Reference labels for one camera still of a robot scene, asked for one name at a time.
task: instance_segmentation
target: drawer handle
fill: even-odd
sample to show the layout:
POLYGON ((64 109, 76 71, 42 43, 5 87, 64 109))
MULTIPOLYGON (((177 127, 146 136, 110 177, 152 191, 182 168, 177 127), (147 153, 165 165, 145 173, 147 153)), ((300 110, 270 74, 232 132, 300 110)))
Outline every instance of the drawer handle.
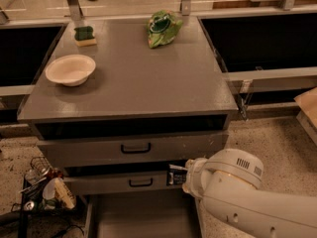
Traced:
POLYGON ((148 183, 143 183, 143 184, 133 184, 133 181, 129 179, 129 186, 131 187, 138 187, 138 186, 151 186, 153 184, 153 179, 150 179, 150 182, 148 183))
POLYGON ((127 147, 124 145, 121 145, 121 152, 123 154, 145 154, 148 153, 151 150, 151 143, 148 143, 145 147, 142 149, 137 149, 137 150, 128 150, 127 147))

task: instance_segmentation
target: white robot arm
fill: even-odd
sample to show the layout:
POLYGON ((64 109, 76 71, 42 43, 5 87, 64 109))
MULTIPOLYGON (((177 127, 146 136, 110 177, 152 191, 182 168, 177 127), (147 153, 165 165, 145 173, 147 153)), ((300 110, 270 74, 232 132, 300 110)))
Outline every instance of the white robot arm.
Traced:
POLYGON ((259 190, 264 165, 257 157, 225 149, 186 167, 183 190, 223 222, 258 238, 317 237, 317 197, 259 190))

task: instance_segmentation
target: gray tabletop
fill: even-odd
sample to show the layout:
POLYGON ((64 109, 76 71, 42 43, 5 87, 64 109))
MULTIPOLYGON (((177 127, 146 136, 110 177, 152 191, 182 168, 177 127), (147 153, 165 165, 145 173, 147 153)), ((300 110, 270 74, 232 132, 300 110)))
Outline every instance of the gray tabletop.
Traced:
POLYGON ((70 23, 52 60, 82 54, 96 70, 80 86, 52 83, 42 73, 20 121, 114 119, 223 113, 237 110, 196 17, 170 45, 151 50, 145 19, 95 20, 96 46, 78 47, 70 23))

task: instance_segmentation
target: green plastic bag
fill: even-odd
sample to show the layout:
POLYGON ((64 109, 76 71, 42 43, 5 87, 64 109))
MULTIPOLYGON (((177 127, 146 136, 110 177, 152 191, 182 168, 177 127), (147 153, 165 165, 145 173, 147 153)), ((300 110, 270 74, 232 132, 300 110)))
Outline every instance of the green plastic bag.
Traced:
POLYGON ((161 10, 148 21, 148 42, 151 49, 171 43, 177 36, 182 20, 177 20, 172 11, 161 10))

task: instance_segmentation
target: bowl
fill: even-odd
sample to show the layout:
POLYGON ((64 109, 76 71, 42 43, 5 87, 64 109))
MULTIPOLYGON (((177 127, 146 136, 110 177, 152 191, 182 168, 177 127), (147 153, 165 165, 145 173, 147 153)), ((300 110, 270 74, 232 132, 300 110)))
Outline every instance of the bowl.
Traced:
POLYGON ((94 71, 96 62, 84 55, 70 55, 52 61, 46 68, 47 79, 65 86, 84 83, 94 71))

